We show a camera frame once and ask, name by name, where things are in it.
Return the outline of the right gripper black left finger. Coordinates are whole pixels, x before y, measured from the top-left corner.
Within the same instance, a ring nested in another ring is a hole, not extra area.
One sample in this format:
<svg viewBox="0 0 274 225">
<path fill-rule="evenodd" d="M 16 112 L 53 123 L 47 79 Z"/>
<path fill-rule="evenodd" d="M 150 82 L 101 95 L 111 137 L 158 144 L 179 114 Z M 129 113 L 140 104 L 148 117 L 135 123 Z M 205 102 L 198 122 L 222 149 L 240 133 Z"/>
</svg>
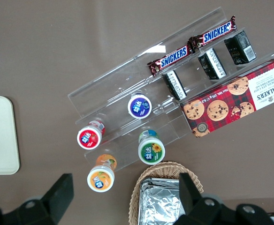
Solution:
<svg viewBox="0 0 274 225">
<path fill-rule="evenodd" d="M 7 214 L 0 209 L 0 225 L 57 225 L 73 198 L 73 176 L 65 173 L 41 199 L 26 201 Z"/>
</svg>

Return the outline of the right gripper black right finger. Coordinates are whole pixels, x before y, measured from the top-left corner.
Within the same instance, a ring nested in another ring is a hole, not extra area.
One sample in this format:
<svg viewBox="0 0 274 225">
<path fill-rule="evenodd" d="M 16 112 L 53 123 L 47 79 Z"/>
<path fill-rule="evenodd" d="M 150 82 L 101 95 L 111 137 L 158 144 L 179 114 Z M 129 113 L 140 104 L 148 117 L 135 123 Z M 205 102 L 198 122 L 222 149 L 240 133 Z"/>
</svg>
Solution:
<svg viewBox="0 0 274 225">
<path fill-rule="evenodd" d="M 240 204 L 231 210 L 212 197 L 203 197 L 187 173 L 179 175 L 179 196 L 185 214 L 175 225 L 274 225 L 259 206 Z"/>
</svg>

